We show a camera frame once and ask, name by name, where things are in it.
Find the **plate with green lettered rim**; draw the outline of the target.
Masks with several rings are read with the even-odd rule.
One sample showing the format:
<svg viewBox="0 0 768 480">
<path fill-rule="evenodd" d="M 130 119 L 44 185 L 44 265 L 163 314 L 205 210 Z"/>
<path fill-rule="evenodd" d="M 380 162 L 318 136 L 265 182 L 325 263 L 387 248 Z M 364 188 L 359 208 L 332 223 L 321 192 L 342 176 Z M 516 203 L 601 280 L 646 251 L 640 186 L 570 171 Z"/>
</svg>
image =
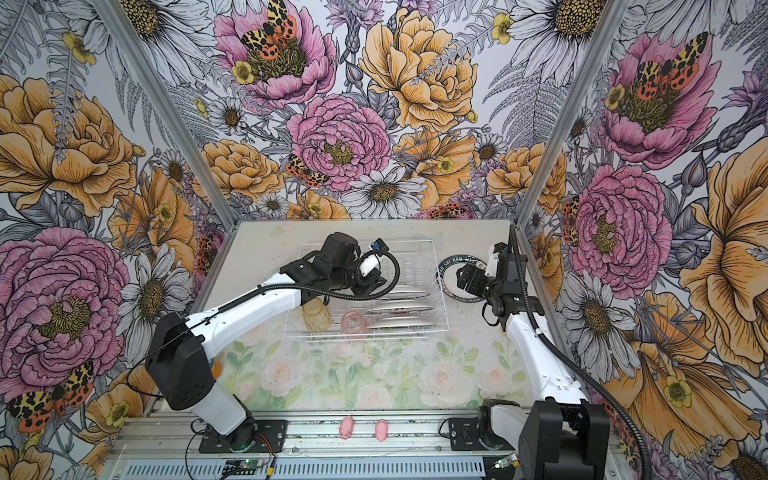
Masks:
<svg viewBox="0 0 768 480">
<path fill-rule="evenodd" d="M 461 303 L 479 303 L 482 301 L 477 295 L 467 292 L 467 282 L 464 281 L 466 267 L 469 273 L 477 270 L 485 272 L 486 263 L 473 255 L 457 254 L 446 257 L 438 263 L 437 277 L 446 297 Z"/>
</svg>

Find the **plate with orange sunburst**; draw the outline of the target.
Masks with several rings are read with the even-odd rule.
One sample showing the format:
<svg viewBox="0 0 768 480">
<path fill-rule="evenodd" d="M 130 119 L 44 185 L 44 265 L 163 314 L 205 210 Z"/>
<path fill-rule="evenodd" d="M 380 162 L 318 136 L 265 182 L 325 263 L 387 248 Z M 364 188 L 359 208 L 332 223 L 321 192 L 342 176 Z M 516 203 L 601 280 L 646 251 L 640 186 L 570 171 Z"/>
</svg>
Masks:
<svg viewBox="0 0 768 480">
<path fill-rule="evenodd" d="M 392 301 L 371 306 L 366 309 L 365 313 L 370 315 L 416 314 L 429 312 L 433 309 L 434 307 L 427 303 L 420 303 L 416 301 Z"/>
</svg>

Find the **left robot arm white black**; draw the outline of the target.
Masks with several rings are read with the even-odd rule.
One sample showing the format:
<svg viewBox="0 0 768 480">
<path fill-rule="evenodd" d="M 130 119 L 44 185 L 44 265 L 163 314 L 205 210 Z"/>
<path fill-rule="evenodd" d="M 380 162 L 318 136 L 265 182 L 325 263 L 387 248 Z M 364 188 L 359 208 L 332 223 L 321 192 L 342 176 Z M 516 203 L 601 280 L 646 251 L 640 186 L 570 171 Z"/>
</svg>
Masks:
<svg viewBox="0 0 768 480">
<path fill-rule="evenodd" d="M 188 411 L 212 428 L 224 447 L 245 451 L 257 439 L 247 407 L 218 383 L 212 361 L 244 334 L 309 301 L 372 301 L 394 289 L 401 266 L 387 244 L 362 251 L 335 232 L 321 248 L 282 266 L 254 289 L 208 310 L 162 317 L 144 359 L 160 396 L 174 411 Z"/>
</svg>

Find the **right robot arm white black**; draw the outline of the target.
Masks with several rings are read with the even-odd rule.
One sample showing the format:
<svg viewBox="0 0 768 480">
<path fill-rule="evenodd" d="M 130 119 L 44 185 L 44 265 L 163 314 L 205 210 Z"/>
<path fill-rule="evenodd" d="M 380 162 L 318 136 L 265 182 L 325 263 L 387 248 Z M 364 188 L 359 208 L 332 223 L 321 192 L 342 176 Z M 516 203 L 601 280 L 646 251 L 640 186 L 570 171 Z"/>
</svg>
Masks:
<svg viewBox="0 0 768 480">
<path fill-rule="evenodd" d="M 532 394 L 528 406 L 486 399 L 479 409 L 482 441 L 512 449 L 497 468 L 512 468 L 525 479 L 603 478 L 610 420 L 556 356 L 541 304 L 528 293 L 525 256 L 498 243 L 486 267 L 467 264 L 456 277 L 461 290 L 483 301 L 490 326 L 516 347 Z"/>
</svg>

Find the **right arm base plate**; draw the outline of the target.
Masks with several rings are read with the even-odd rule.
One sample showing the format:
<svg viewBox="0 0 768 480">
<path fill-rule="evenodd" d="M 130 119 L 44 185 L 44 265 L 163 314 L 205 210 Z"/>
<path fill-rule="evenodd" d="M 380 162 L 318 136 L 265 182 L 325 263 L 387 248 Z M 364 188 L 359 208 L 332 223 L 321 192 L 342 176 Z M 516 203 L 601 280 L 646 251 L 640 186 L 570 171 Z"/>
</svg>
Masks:
<svg viewBox="0 0 768 480">
<path fill-rule="evenodd" d="M 481 430 L 477 417 L 450 417 L 447 419 L 447 429 L 441 427 L 440 433 L 447 437 L 450 449 L 454 452 L 512 450 L 512 446 L 505 440 Z"/>
</svg>

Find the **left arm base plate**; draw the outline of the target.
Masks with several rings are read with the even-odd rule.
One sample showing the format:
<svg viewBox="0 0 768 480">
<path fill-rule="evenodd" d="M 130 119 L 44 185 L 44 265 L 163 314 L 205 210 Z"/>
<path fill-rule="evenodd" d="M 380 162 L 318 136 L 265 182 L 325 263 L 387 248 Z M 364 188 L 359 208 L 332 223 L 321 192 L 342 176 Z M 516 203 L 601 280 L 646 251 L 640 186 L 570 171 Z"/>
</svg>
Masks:
<svg viewBox="0 0 768 480">
<path fill-rule="evenodd" d="M 247 419 L 232 433 L 222 435 L 207 426 L 200 442 L 202 454 L 281 453 L 286 439 L 286 420 Z"/>
</svg>

